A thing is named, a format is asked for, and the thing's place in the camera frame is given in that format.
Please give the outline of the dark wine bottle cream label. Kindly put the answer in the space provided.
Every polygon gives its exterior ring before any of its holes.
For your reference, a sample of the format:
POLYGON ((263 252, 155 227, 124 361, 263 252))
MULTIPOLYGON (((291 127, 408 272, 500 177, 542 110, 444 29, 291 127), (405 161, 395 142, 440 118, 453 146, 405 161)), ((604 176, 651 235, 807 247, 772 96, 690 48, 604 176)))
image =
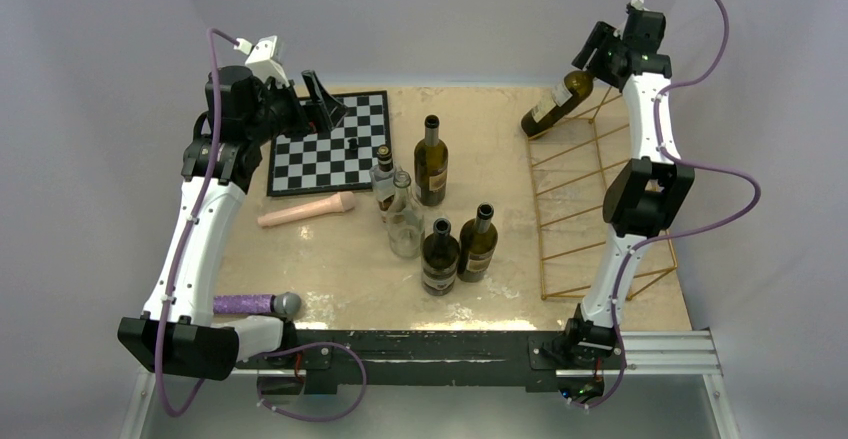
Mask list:
POLYGON ((546 132, 584 102, 593 89, 594 77, 590 73, 569 72, 523 116, 521 129, 528 138, 546 132))

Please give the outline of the tall green wine bottle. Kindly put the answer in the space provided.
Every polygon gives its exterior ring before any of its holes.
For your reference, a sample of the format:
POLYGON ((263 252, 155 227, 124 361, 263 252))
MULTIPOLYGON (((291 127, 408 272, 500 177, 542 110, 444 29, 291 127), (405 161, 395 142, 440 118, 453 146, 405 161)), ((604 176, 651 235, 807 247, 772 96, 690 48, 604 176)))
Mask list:
POLYGON ((420 203, 434 207, 446 195, 449 151, 439 137, 440 119, 436 115, 428 115, 424 126, 424 137, 414 149, 415 183, 420 203))

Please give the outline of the clear glass bottle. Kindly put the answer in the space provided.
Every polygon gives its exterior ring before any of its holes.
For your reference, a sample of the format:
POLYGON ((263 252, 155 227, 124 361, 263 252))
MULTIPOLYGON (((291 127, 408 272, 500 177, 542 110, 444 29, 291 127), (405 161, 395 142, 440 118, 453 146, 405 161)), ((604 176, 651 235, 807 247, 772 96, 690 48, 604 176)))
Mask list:
POLYGON ((423 213, 411 188, 408 172, 395 173, 394 196, 386 213, 389 245, 394 254, 413 259, 420 254, 424 237, 423 213))

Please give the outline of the dark wine bottle white label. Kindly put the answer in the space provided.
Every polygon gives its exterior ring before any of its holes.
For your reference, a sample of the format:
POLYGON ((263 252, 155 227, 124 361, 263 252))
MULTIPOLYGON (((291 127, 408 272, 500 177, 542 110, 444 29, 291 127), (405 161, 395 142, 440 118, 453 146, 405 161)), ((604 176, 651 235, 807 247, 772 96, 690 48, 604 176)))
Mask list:
POLYGON ((421 282, 425 291, 434 296, 449 293, 455 283, 459 258, 460 244, 452 235, 450 221, 436 219, 421 247, 421 282))

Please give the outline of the dark wine bottle gold label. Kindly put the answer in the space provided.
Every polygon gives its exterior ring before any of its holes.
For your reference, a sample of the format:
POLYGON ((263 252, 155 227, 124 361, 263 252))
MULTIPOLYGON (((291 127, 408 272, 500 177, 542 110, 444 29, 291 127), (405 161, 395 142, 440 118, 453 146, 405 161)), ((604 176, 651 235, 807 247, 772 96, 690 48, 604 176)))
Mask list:
POLYGON ((494 207, 490 203, 481 203, 475 217, 466 221, 460 230, 457 275, 461 281, 482 281, 489 268, 498 242, 493 216, 494 207))

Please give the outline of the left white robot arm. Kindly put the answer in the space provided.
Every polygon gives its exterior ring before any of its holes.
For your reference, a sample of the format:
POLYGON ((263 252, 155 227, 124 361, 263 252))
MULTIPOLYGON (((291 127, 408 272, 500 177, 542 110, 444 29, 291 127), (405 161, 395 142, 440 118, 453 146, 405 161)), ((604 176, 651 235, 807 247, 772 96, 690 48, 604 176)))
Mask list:
POLYGON ((256 355, 284 368, 298 341, 282 319, 253 313, 215 326, 213 302, 225 243, 259 166, 264 144, 329 132, 346 115, 312 70, 293 82, 261 79, 246 66, 225 66, 205 85, 208 109, 184 150, 177 224, 154 290, 136 317, 124 317, 119 342, 149 372, 221 381, 256 355))

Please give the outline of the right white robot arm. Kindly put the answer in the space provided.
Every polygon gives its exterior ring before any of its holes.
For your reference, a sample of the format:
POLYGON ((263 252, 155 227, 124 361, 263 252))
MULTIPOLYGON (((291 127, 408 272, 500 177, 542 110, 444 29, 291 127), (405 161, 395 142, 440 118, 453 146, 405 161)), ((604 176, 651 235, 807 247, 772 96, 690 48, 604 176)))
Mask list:
POLYGON ((607 239, 594 282, 564 331, 539 348, 542 357, 563 365, 589 369, 622 347, 623 307, 639 264, 694 183, 693 167, 672 158, 677 149, 664 102, 672 69, 659 51, 665 29, 663 13, 628 6, 624 25, 597 23, 572 62, 621 93, 631 153, 604 196, 607 239))

